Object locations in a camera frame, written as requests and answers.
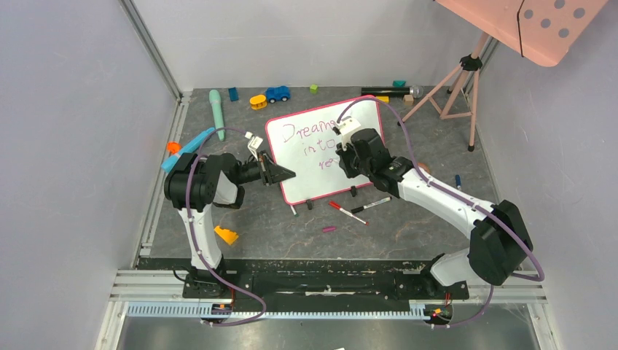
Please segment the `pink framed whiteboard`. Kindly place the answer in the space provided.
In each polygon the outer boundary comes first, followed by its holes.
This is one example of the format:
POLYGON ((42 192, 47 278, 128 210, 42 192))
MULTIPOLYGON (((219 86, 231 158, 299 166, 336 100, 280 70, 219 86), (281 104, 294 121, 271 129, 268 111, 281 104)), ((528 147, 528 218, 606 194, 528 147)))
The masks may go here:
POLYGON ((359 175, 346 177, 337 164, 336 146, 341 137, 332 131, 337 118, 344 114, 383 133, 378 102, 352 98, 268 120, 265 132, 275 163, 293 171, 296 176, 281 183, 286 203, 297 205, 364 187, 371 182, 359 175))

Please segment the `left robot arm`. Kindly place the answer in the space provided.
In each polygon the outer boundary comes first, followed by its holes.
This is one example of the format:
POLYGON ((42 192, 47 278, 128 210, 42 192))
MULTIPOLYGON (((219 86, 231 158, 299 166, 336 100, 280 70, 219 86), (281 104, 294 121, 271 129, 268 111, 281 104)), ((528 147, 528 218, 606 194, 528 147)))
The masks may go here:
POLYGON ((179 157, 165 178, 164 195, 181 216, 187 232, 192 254, 185 278, 188 287, 202 287, 215 298, 229 287, 212 208, 239 209, 244 201, 244 184, 261 182, 270 186, 295 176, 265 151, 245 162, 230 153, 208 157, 184 153, 179 157))

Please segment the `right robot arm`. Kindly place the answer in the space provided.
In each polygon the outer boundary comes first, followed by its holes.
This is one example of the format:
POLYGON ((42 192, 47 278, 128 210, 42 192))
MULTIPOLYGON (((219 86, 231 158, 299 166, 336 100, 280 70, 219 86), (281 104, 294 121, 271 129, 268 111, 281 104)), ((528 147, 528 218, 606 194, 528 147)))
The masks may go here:
POLYGON ((528 258, 533 244, 518 207, 468 196, 441 182, 405 157, 394 157, 375 129, 336 128, 340 167, 349 178, 367 177, 374 187, 417 204, 451 224, 469 239, 469 247, 441 254, 426 267, 421 289, 438 298, 457 282, 480 278, 502 285, 528 258))

